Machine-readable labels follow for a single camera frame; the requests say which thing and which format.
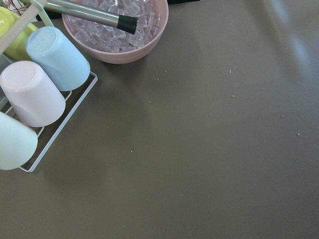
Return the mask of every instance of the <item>metal muddler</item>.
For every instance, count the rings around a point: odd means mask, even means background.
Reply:
[[[24,4],[31,4],[31,0],[20,1]],[[112,26],[131,34],[135,33],[138,21],[137,17],[117,15],[68,0],[48,0],[44,8],[50,11]]]

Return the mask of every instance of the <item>yellow-green cup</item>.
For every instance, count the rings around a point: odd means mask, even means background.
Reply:
[[[0,38],[9,30],[9,28],[19,19],[19,16],[5,7],[0,7]],[[30,61],[31,58],[26,52],[26,42],[34,31],[38,28],[30,23],[14,42],[5,50],[4,55],[14,61]]]

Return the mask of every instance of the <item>bowl rim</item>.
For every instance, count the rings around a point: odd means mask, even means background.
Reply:
[[[163,23],[163,27],[162,29],[159,31],[159,33],[157,34],[157,36],[152,40],[150,41],[148,44],[138,48],[138,49],[135,49],[135,50],[132,50],[132,51],[126,51],[126,52],[106,52],[106,51],[99,51],[99,50],[96,50],[96,49],[93,49],[87,45],[85,45],[84,43],[82,43],[81,41],[79,41],[78,39],[75,38],[75,36],[73,35],[73,33],[71,32],[71,30],[69,29],[69,27],[67,26],[66,24],[66,21],[67,21],[67,17],[68,15],[67,14],[62,14],[62,21],[63,21],[63,24],[64,24],[64,27],[66,28],[67,32],[69,33],[69,35],[79,44],[81,45],[84,49],[88,50],[88,51],[93,51],[95,53],[98,53],[98,54],[108,54],[108,55],[114,55],[114,56],[120,56],[120,55],[125,55],[125,54],[128,54],[128,53],[134,53],[134,52],[137,52],[137,51],[141,51],[143,50],[144,48],[148,48],[150,45],[153,44],[153,42],[157,41],[162,33],[164,32],[164,29],[167,25],[167,22],[168,22],[168,3],[166,0],[164,0],[164,5],[165,5],[165,10],[166,10],[166,18],[165,18],[165,21]]]

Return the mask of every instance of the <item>drying rack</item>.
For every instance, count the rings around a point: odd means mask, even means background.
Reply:
[[[31,0],[30,7],[23,13],[23,15],[12,25],[8,32],[0,38],[0,55],[10,46],[15,38],[26,28],[26,26],[39,14],[46,26],[53,26],[50,18],[44,11],[43,7],[46,5],[46,0]],[[90,72],[88,79],[79,88],[61,92],[65,98],[65,111],[63,115],[54,123],[45,127],[34,127],[38,136],[38,145],[33,156],[24,165],[19,167],[25,172],[33,172],[37,167],[47,150],[50,148],[56,137],[62,131],[63,127],[69,121],[73,113],[79,107],[81,102],[93,88],[98,78],[96,74]],[[10,117],[19,120],[14,112],[12,106],[5,96],[0,95],[0,111],[9,115]]]

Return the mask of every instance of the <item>ice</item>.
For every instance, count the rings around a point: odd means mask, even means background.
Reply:
[[[83,4],[121,15],[138,17],[134,35],[107,25],[69,16],[74,36],[90,48],[104,52],[128,52],[150,43],[159,33],[162,15],[149,0],[83,0]]]

